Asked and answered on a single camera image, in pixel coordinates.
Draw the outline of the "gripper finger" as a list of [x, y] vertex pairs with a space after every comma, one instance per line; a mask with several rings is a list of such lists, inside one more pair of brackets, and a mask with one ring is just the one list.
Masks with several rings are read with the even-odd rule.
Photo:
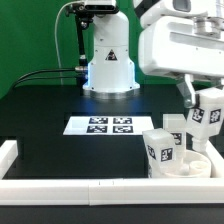
[[183, 96], [186, 108], [195, 108], [199, 104], [199, 95], [196, 93], [192, 82], [194, 77], [191, 74], [182, 75], [177, 82], [177, 88]]

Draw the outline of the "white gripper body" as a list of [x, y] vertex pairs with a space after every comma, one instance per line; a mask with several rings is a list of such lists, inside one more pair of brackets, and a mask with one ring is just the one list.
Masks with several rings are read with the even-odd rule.
[[145, 75], [224, 78], [224, 19], [158, 13], [140, 17], [138, 63]]

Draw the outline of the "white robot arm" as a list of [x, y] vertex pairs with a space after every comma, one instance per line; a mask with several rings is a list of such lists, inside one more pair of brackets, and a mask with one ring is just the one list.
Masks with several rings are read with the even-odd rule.
[[139, 87], [143, 74], [182, 81], [185, 104], [198, 103], [194, 80], [224, 78], [224, 0], [133, 0], [142, 27], [138, 62], [129, 58], [129, 20], [115, 0], [85, 0], [93, 15], [94, 55], [84, 90], [111, 95]]

